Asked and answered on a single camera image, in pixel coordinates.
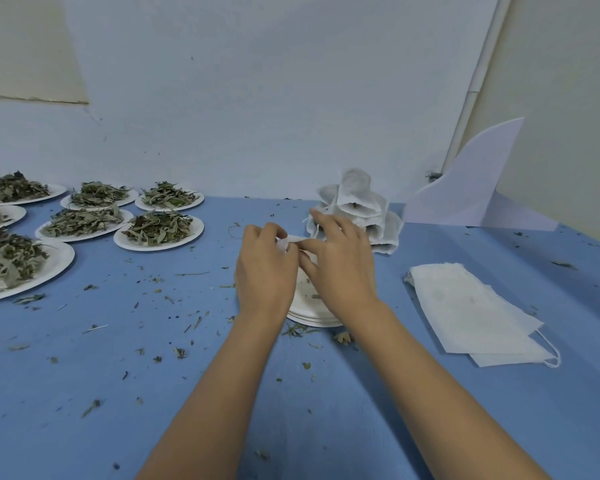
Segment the white paper plate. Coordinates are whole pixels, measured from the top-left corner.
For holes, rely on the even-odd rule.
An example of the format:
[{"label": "white paper plate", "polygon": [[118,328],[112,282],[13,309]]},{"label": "white paper plate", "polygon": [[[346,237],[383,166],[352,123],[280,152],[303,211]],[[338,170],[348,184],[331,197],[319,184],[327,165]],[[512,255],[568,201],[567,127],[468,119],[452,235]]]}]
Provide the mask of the white paper plate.
[{"label": "white paper plate", "polygon": [[[115,204],[118,207],[122,207],[123,205],[127,205],[133,201],[135,201],[135,199],[138,198],[138,191],[137,190],[133,190],[133,189],[129,189],[129,195],[126,199],[122,199],[122,200],[117,200],[115,202]],[[101,209],[106,209],[108,207],[110,207],[110,205],[105,205],[103,207],[82,207],[80,205],[76,205],[72,202],[72,196],[71,195],[67,195],[64,199],[62,199],[60,201],[60,205],[62,205],[65,209],[71,209],[71,210],[81,210],[81,209],[85,209],[85,210],[101,210]]]},{"label": "white paper plate", "polygon": [[[316,261],[316,256],[310,253],[309,257],[312,261]],[[327,306],[320,298],[312,298],[313,295],[318,294],[313,284],[309,282],[309,276],[298,268],[298,275],[296,281],[296,292],[294,294],[294,300],[291,302],[290,311],[301,317],[311,317],[320,319],[332,319],[333,314],[329,311]]]},{"label": "white paper plate", "polygon": [[124,231],[129,229],[129,227],[131,227],[131,223],[125,224],[124,227],[120,227],[120,229],[113,234],[113,242],[119,245],[122,249],[128,249],[130,251],[162,251],[165,249],[177,248],[178,246],[183,246],[184,244],[193,241],[200,234],[202,234],[202,231],[205,228],[205,225],[202,224],[202,221],[199,218],[193,216],[189,217],[193,218],[189,226],[192,234],[178,242],[171,242],[169,244],[161,244],[160,246],[151,247],[147,246],[146,244],[138,244],[134,241],[131,241],[131,239],[129,239],[126,235],[122,234]]},{"label": "white paper plate", "polygon": [[0,205],[0,213],[8,219],[8,221],[0,223],[1,228],[16,224],[16,222],[27,215],[27,209],[18,207],[17,205]]},{"label": "white paper plate", "polygon": [[156,212],[168,212],[170,210],[174,210],[176,212],[179,212],[181,210],[186,210],[186,209],[191,209],[192,207],[196,207],[198,205],[200,205],[202,202],[204,202],[205,200],[205,196],[202,195],[200,192],[195,192],[191,189],[181,189],[184,190],[184,192],[193,192],[193,194],[195,195],[196,199],[191,202],[189,205],[185,205],[183,207],[176,207],[174,209],[165,209],[164,207],[154,207],[152,205],[147,205],[142,201],[142,195],[138,196],[138,198],[136,199],[136,207],[142,209],[142,210],[154,210]]},{"label": "white paper plate", "polygon": [[294,315],[291,312],[289,312],[287,314],[287,318],[296,323],[300,323],[302,325],[312,326],[312,327],[316,327],[316,328],[334,328],[337,326],[342,326],[342,323],[340,323],[339,321],[337,321],[335,319],[334,319],[334,321],[328,321],[328,320],[316,321],[314,319],[307,319],[304,317],[299,317],[298,315]]},{"label": "white paper plate", "polygon": [[38,242],[42,242],[45,245],[45,251],[49,254],[42,268],[36,273],[35,277],[22,283],[16,288],[0,290],[0,299],[13,296],[23,291],[30,290],[44,282],[49,281],[51,278],[62,273],[73,261],[75,257],[75,251],[73,248],[64,242],[60,242],[56,239],[41,239]]},{"label": "white paper plate", "polygon": [[124,209],[120,209],[120,214],[122,214],[122,217],[123,217],[123,220],[122,220],[122,222],[120,222],[120,224],[113,224],[113,225],[109,226],[107,229],[101,230],[98,232],[94,232],[93,234],[62,235],[62,236],[58,236],[58,237],[49,237],[48,235],[44,235],[42,233],[42,229],[44,229],[49,224],[51,224],[51,221],[49,221],[49,222],[45,222],[44,224],[42,224],[40,227],[38,227],[36,229],[36,237],[38,239],[57,239],[58,241],[62,241],[62,242],[76,242],[76,241],[85,241],[87,239],[93,239],[95,237],[99,237],[101,235],[108,234],[110,232],[120,229],[120,227],[127,224],[129,221],[131,221],[131,219],[133,219],[135,217],[131,212],[129,212],[128,210],[124,210]]},{"label": "white paper plate", "polygon": [[50,198],[59,197],[66,192],[66,187],[63,187],[62,185],[48,184],[47,186],[50,194],[46,197],[33,198],[30,200],[17,200],[15,202],[0,202],[0,207],[4,205],[22,205],[25,203],[40,202],[41,200],[49,200]]}]

